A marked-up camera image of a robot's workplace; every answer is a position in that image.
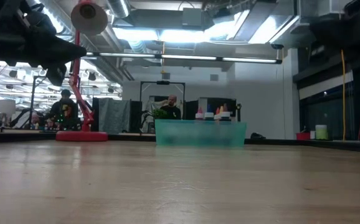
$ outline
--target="fluorescent light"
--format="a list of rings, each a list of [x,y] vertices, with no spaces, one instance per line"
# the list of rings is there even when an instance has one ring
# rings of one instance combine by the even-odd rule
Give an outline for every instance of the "fluorescent light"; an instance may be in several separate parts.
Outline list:
[[[51,85],[51,86],[47,86],[47,87],[52,89],[52,90],[55,90],[55,91],[60,91],[61,90],[61,87],[59,87],[59,86]]]
[[[88,56],[86,56],[86,57],[82,57],[82,59],[84,59],[84,60],[97,60],[97,57],[88,57]]]
[[[250,62],[250,63],[277,63],[274,59],[260,59],[260,58],[223,58],[223,62]]]
[[[102,57],[155,58],[153,54],[99,53]]]
[[[240,30],[242,24],[247,19],[248,15],[249,15],[249,12],[250,12],[250,10],[248,9],[248,10],[245,10],[244,12],[241,13],[241,15],[237,19],[237,22],[235,22],[235,25],[234,25],[233,29],[227,35],[227,38],[226,38],[227,40],[232,39],[232,38],[235,37],[235,35]]]
[[[206,40],[203,31],[164,30],[161,40],[172,43],[200,43]]]
[[[115,35],[118,39],[127,41],[139,41],[139,40],[157,40],[158,35],[155,30],[151,29],[122,29],[113,28]]]
[[[24,105],[24,104],[17,104],[17,106],[19,106],[19,107],[24,107],[24,108],[29,108],[28,105]]]
[[[192,56],[192,55],[162,55],[162,58],[191,59],[191,60],[216,60],[216,57]]]
[[[277,34],[275,34],[275,36],[273,38],[271,38],[269,40],[270,43],[273,43],[274,41],[276,41],[279,37],[281,37],[285,31],[287,31],[294,23],[296,23],[299,20],[299,16],[295,16],[295,18],[293,18],[291,20],[291,22],[289,22],[284,28],[282,28]]]
[[[277,30],[277,24],[272,16],[269,16],[266,21],[256,30],[255,34],[248,41],[250,44],[265,44],[274,35]]]

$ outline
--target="pipe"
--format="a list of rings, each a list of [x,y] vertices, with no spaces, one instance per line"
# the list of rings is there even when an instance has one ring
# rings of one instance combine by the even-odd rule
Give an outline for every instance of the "pipe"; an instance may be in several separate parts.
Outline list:
[[[131,10],[128,0],[108,0],[108,7],[112,14],[120,19],[128,17]]]

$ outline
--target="shirt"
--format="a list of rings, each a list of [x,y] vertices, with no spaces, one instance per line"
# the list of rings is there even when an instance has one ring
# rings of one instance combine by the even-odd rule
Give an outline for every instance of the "shirt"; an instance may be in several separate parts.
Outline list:
[[[50,110],[50,116],[49,117],[58,117],[61,114],[67,118],[77,118],[78,116],[78,107],[73,100],[67,99],[63,100],[61,99],[58,102],[55,102]]]
[[[180,109],[175,106],[163,106],[161,110],[164,110],[168,114],[168,119],[181,119]]]

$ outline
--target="translucent plastic bin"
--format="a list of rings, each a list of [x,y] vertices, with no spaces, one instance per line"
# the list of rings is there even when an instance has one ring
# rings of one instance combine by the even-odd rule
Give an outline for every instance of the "translucent plastic bin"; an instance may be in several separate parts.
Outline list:
[[[246,123],[230,121],[155,120],[159,146],[242,147],[246,131]]]

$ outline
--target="person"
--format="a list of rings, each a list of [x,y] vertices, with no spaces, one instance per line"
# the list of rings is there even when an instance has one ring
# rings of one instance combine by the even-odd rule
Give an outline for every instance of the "person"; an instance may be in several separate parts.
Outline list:
[[[177,97],[170,95],[168,98],[168,105],[162,106],[161,110],[167,112],[168,119],[181,119],[181,111],[176,107]]]
[[[70,91],[61,91],[61,100],[55,102],[51,107],[49,118],[60,118],[61,115],[64,118],[77,118],[78,106],[73,100],[70,99]]]

